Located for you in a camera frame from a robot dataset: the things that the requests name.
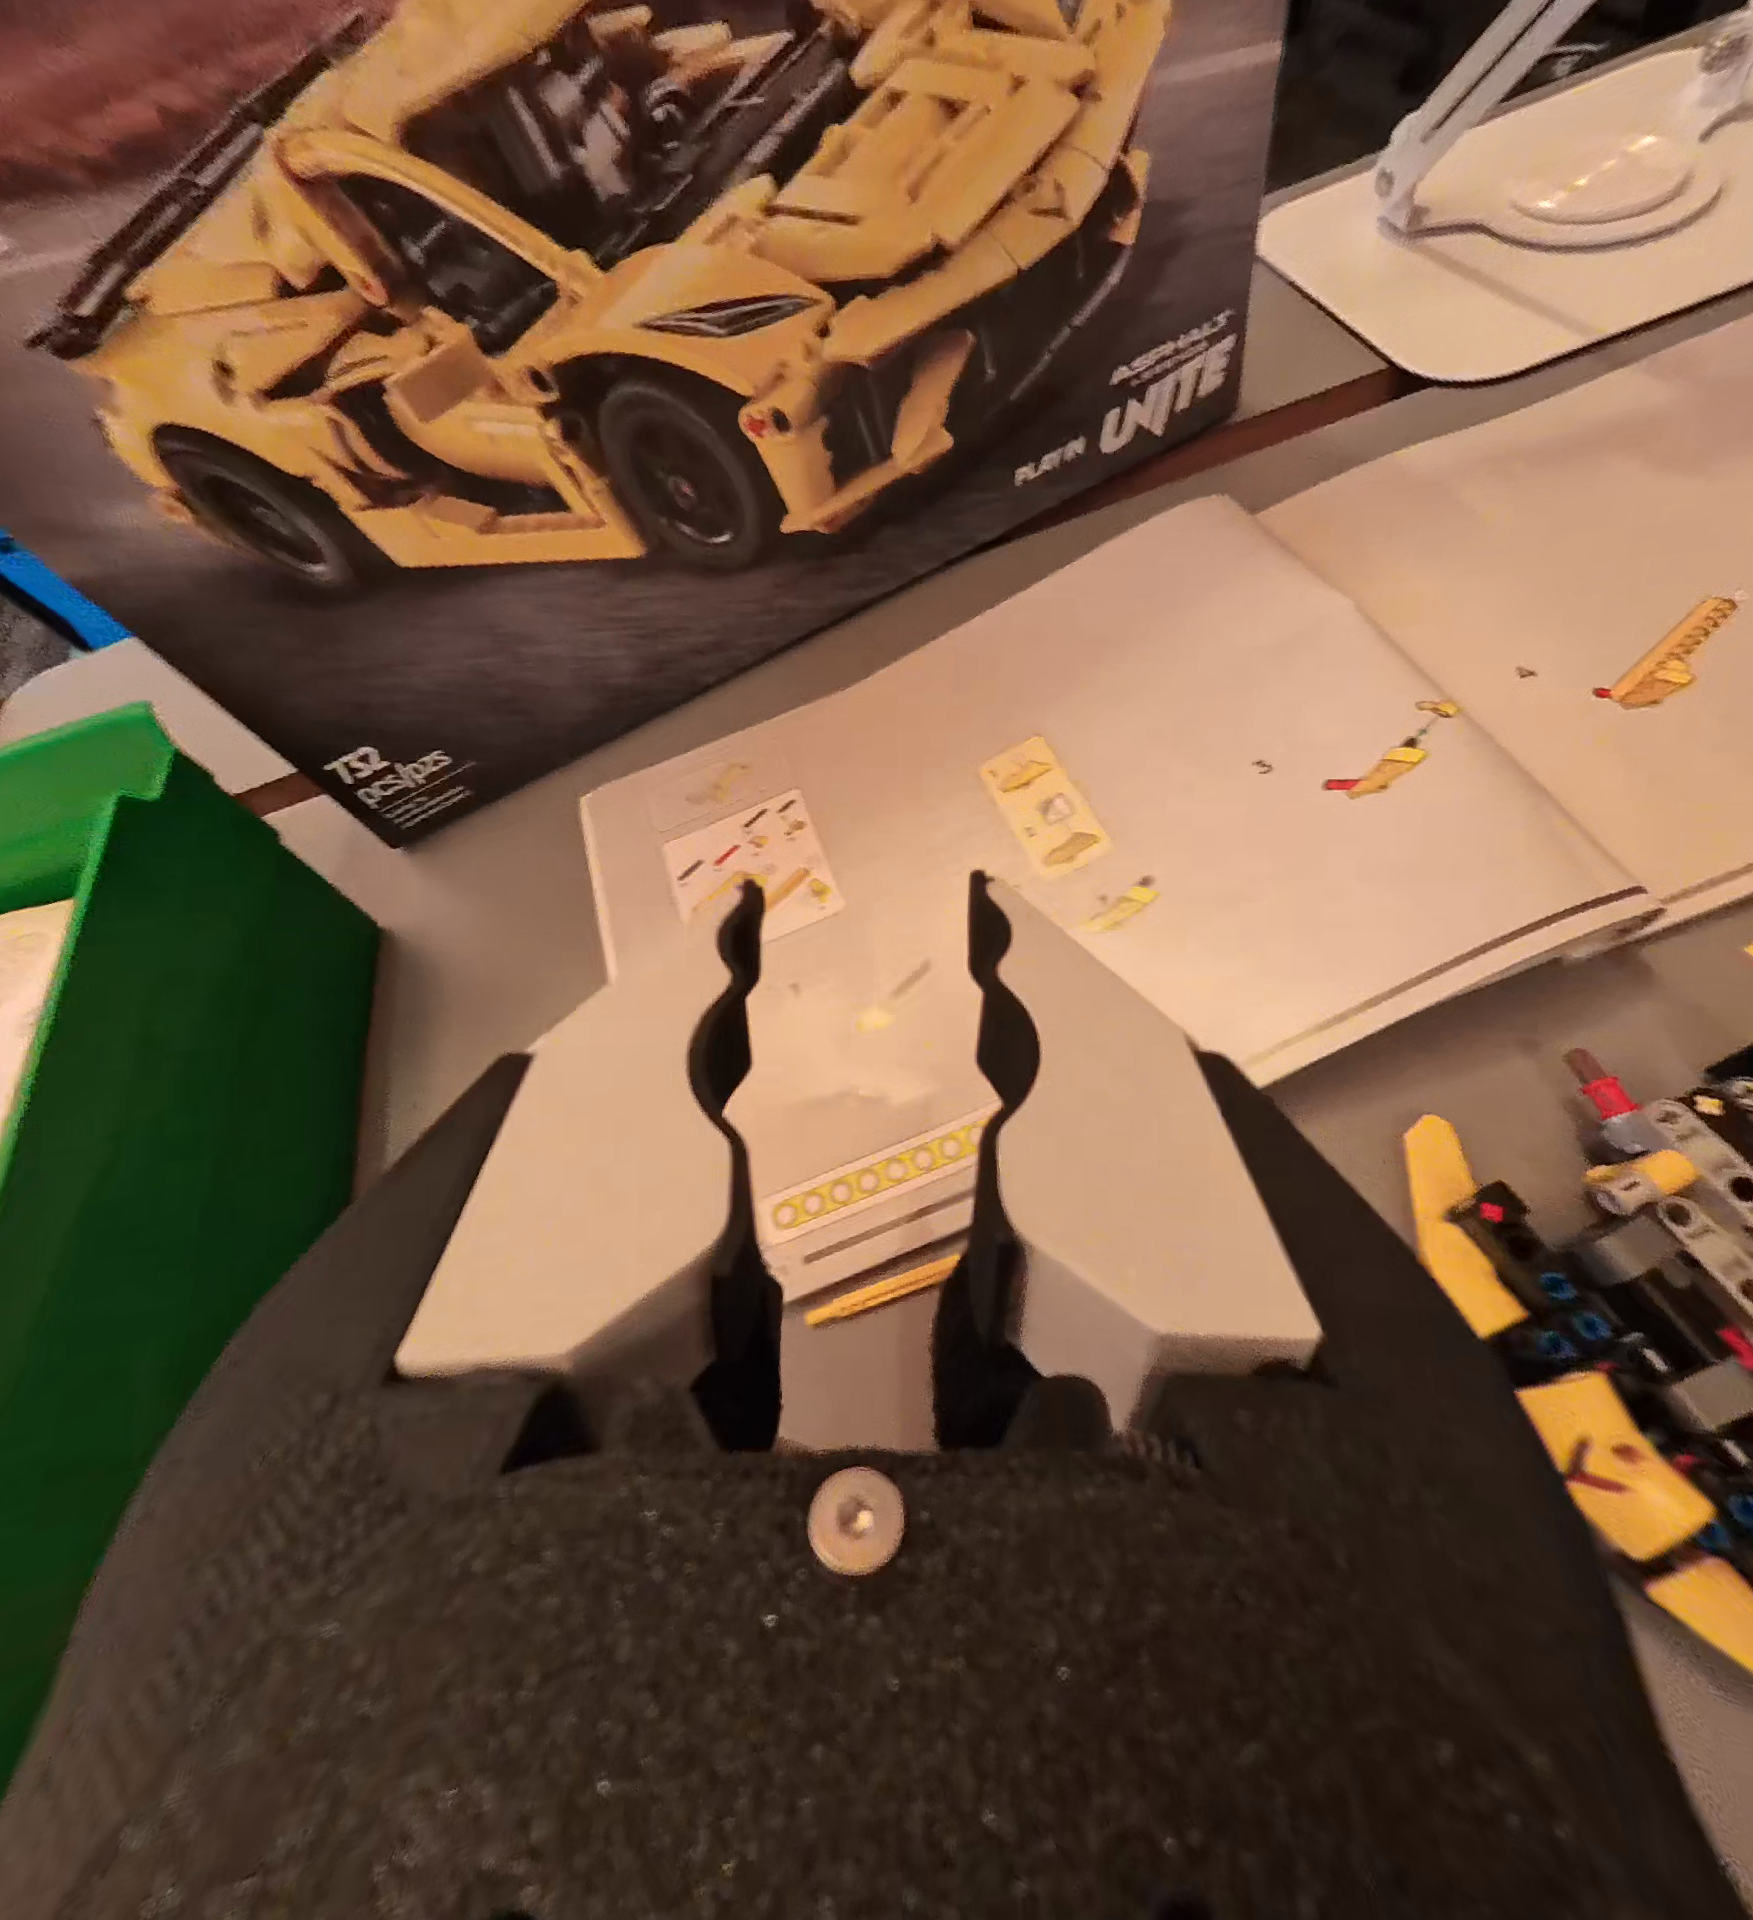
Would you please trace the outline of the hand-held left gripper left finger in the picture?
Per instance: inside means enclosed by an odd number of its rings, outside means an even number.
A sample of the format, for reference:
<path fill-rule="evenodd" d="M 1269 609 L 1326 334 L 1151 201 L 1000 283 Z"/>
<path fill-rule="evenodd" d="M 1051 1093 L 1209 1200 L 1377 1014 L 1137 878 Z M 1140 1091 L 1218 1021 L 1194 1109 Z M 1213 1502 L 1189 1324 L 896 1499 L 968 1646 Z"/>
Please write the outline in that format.
<path fill-rule="evenodd" d="M 705 1411 L 783 1407 L 785 1294 L 727 1114 L 750 1071 L 764 913 L 745 881 L 529 1048 L 398 1378 L 658 1380 Z"/>

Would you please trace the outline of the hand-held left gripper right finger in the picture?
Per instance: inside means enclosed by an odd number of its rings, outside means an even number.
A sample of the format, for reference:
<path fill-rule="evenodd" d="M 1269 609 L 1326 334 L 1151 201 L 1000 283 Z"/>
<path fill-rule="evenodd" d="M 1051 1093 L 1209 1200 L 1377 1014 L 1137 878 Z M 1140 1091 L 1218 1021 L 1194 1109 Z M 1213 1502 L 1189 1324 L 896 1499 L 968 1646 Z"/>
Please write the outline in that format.
<path fill-rule="evenodd" d="M 1317 1358 L 1322 1325 L 1199 1046 L 1006 881 L 974 872 L 976 1066 L 997 1096 L 966 1241 L 966 1429 L 1025 1375 L 1118 1429 L 1170 1380 Z"/>

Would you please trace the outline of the white jointed stand arm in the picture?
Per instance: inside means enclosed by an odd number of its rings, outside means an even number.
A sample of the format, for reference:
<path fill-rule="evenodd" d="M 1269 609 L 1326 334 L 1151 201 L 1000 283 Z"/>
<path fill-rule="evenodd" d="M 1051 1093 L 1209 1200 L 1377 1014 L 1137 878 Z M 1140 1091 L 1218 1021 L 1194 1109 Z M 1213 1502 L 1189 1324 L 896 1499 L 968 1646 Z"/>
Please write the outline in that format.
<path fill-rule="evenodd" d="M 1468 46 L 1427 104 L 1409 113 L 1372 169 L 1381 229 L 1412 235 L 1429 222 L 1418 192 L 1490 109 L 1589 12 L 1588 2 L 1514 2 Z M 1715 26 L 1693 80 L 1667 124 L 1634 134 L 1560 177 L 1517 186 L 1511 210 L 1536 229 L 1592 230 L 1627 224 L 1658 233 L 1677 224 L 1685 192 L 1701 186 L 1704 139 L 1738 113 L 1753 83 L 1753 5 Z"/>

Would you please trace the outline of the yellow thin toy strip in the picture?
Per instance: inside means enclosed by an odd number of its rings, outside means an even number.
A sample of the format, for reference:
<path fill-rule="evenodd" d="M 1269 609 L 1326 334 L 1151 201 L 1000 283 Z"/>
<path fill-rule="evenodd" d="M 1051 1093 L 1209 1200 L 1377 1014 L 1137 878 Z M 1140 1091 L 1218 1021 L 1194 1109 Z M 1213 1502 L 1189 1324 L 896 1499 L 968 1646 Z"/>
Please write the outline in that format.
<path fill-rule="evenodd" d="M 949 1254 L 936 1260 L 922 1260 L 910 1268 L 896 1270 L 875 1280 L 868 1280 L 824 1302 L 822 1307 L 807 1309 L 804 1324 L 810 1330 L 839 1325 L 920 1297 L 946 1282 L 961 1268 L 961 1263 L 961 1254 Z"/>

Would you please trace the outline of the green storage bin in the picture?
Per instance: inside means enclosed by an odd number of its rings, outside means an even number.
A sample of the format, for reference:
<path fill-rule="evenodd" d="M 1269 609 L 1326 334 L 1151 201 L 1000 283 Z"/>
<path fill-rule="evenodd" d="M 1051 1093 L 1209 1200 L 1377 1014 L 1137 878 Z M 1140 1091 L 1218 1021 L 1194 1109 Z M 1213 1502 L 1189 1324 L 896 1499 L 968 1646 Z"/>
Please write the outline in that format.
<path fill-rule="evenodd" d="M 150 708 L 0 748 L 0 1800 L 121 1514 L 352 1200 L 382 931 Z"/>

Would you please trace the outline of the yellow toy car model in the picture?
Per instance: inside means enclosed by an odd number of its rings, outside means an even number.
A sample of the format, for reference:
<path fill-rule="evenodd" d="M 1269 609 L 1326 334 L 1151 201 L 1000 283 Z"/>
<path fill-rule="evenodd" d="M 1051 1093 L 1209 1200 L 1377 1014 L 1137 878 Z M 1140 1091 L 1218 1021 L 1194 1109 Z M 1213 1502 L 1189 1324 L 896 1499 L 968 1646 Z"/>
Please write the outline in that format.
<path fill-rule="evenodd" d="M 1593 1124 L 1583 1228 L 1550 1241 L 1422 1116 L 1403 1135 L 1417 1253 L 1603 1558 L 1753 1677 L 1753 1043 L 1660 1099 L 1585 1050 L 1565 1067 Z"/>

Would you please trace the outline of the dark toy box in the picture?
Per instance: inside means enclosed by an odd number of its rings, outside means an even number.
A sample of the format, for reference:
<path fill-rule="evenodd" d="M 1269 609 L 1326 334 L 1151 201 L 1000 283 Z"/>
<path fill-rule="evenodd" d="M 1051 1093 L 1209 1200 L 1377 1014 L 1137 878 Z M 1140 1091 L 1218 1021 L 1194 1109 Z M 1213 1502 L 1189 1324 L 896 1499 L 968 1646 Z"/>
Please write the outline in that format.
<path fill-rule="evenodd" d="M 1222 422 L 1286 5 L 0 5 L 0 563 L 403 846 Z"/>

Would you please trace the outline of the blue plastic object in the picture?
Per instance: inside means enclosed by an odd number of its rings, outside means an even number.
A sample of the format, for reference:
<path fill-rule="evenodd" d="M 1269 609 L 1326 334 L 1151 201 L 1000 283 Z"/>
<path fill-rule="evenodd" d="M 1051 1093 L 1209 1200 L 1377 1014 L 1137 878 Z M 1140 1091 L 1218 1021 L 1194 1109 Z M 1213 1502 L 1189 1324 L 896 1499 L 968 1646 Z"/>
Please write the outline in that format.
<path fill-rule="evenodd" d="M 2 524 L 0 596 L 85 654 L 133 637 L 131 628 L 65 581 Z"/>

